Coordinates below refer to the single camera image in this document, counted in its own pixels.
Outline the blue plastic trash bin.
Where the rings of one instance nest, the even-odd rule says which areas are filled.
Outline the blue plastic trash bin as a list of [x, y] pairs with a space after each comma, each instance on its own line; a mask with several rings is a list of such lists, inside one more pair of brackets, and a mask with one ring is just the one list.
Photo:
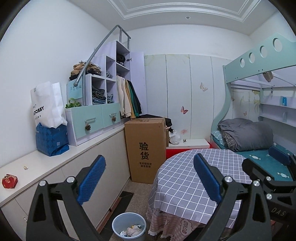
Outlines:
[[112, 221], [113, 232], [121, 240], [145, 240], [147, 222], [137, 213], [125, 212]]

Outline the grey folded duvet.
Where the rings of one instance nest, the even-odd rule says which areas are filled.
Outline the grey folded duvet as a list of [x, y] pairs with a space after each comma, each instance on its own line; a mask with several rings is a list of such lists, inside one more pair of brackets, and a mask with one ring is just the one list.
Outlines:
[[226, 119], [218, 123], [218, 129], [228, 149], [234, 152], [269, 149], [273, 145], [273, 130], [262, 121]]

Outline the red storage box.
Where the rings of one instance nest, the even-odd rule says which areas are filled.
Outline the red storage box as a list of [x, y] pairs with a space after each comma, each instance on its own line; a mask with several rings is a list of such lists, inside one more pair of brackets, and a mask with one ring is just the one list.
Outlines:
[[213, 146], [207, 142], [205, 139], [186, 139], [185, 142], [181, 140], [178, 144], [174, 145], [169, 143], [166, 147], [166, 159], [179, 154], [184, 151], [191, 149], [208, 149], [213, 148]]

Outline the grey checked tablecloth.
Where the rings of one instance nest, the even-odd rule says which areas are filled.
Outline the grey checked tablecloth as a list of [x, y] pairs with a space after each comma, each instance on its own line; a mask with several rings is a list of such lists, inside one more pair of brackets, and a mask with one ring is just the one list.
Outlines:
[[149, 195], [149, 210], [163, 211], [177, 217], [206, 224], [215, 211], [212, 201], [194, 169], [193, 159], [202, 154], [209, 165], [217, 167], [223, 176], [239, 183], [251, 183], [242, 170], [243, 156], [231, 150], [193, 149], [167, 159], [157, 171]]

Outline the white plastic bag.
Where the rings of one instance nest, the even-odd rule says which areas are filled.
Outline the white plastic bag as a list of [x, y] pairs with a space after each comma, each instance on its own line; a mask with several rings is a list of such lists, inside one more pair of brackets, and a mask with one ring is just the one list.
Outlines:
[[181, 137], [176, 130], [173, 129], [169, 132], [169, 143], [172, 145], [178, 145], [180, 143]]

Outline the blue paper bag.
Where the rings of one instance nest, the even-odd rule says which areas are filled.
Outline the blue paper bag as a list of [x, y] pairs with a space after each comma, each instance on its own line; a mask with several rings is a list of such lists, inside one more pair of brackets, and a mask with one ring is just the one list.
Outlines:
[[67, 126], [48, 128], [39, 123], [36, 126], [36, 146], [41, 153], [51, 157], [69, 150]]

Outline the white wardrobe with butterflies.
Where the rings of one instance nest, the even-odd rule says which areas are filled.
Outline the white wardrobe with butterflies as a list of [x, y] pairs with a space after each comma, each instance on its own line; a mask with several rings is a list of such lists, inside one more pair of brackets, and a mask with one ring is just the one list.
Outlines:
[[210, 140], [225, 102], [223, 66], [229, 59], [159, 54], [144, 57], [149, 114], [170, 118], [182, 139]]

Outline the tall brown cardboard box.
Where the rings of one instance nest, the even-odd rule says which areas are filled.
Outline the tall brown cardboard box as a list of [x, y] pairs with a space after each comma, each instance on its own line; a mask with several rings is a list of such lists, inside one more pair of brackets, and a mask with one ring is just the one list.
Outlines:
[[125, 123], [125, 142], [131, 180], [152, 184], [166, 160], [164, 118], [139, 118]]

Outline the teal drawer unit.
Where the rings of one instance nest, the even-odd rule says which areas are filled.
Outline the teal drawer unit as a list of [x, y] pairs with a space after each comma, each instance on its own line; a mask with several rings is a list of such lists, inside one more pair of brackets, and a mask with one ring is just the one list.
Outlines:
[[66, 109], [69, 145], [78, 146], [120, 125], [119, 103]]

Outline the white paper shopping bag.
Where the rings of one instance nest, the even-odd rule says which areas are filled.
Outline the white paper shopping bag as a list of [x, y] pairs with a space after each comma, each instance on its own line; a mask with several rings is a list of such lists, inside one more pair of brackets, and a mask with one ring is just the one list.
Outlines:
[[35, 125], [57, 128], [67, 125], [60, 83], [44, 82], [31, 90]]

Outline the hanging clothes row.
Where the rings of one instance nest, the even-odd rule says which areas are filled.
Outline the hanging clothes row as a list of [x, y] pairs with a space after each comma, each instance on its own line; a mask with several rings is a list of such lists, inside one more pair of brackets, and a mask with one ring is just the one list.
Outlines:
[[125, 118], [138, 118], [142, 114], [142, 108], [132, 82], [117, 75], [116, 84], [120, 115]]

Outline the grey metal handrail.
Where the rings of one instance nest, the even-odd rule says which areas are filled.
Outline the grey metal handrail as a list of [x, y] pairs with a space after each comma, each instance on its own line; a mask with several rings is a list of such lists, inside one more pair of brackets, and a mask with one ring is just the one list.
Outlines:
[[119, 42], [121, 42], [122, 40], [122, 34], [125, 34], [127, 37], [127, 48], [130, 48], [130, 40], [131, 40], [131, 36], [120, 26], [120, 25], [115, 25], [110, 31], [109, 33], [103, 38], [103, 40], [99, 43], [99, 45], [94, 49], [93, 53], [90, 55], [90, 57], [88, 58], [88, 60], [85, 62], [85, 66], [83, 68], [83, 70], [80, 72], [80, 74], [78, 75], [78, 77], [76, 78], [76, 81], [74, 82], [73, 86], [77, 87], [80, 80], [85, 76], [85, 70], [86, 67], [88, 66], [88, 64], [91, 62], [91, 60], [94, 58], [94, 56], [96, 55], [96, 53], [99, 51], [99, 49], [104, 45], [104, 43], [106, 42], [106, 40], [113, 34], [113, 32], [115, 30], [119, 29]]

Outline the folded clothes pile on shelf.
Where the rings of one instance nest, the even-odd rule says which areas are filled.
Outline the folded clothes pile on shelf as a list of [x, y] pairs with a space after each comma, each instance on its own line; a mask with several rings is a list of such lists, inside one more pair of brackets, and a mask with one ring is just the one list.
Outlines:
[[[74, 80], [78, 77], [80, 72], [83, 70], [85, 62], [79, 62], [78, 64], [73, 65], [73, 70], [70, 73], [69, 80]], [[85, 74], [99, 75], [101, 76], [101, 68], [90, 62], [86, 67]]]

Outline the purple cubby shelf staircase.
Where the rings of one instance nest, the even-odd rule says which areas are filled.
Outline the purple cubby shelf staircase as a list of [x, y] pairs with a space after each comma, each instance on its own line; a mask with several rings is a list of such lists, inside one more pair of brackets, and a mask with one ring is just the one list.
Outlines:
[[[117, 77], [123, 77], [132, 84], [132, 99], [139, 106], [139, 115], [147, 114], [147, 92], [145, 87], [144, 54], [130, 52], [121, 42], [113, 41], [103, 45], [96, 53], [91, 63], [101, 70], [97, 75], [94, 71], [85, 76], [85, 98], [87, 106], [95, 106], [101, 110], [102, 119], [111, 122], [113, 116], [116, 122], [121, 119], [118, 97]], [[103, 89], [105, 100], [94, 103], [92, 89]]]

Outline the teal bunk bed frame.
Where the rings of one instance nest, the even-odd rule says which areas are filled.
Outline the teal bunk bed frame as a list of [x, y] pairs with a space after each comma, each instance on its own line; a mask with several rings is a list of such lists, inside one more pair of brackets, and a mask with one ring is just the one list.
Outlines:
[[256, 47], [245, 52], [223, 66], [225, 101], [215, 116], [211, 131], [218, 129], [218, 123], [227, 114], [231, 103], [231, 83], [265, 72], [295, 66], [295, 42], [275, 33]]

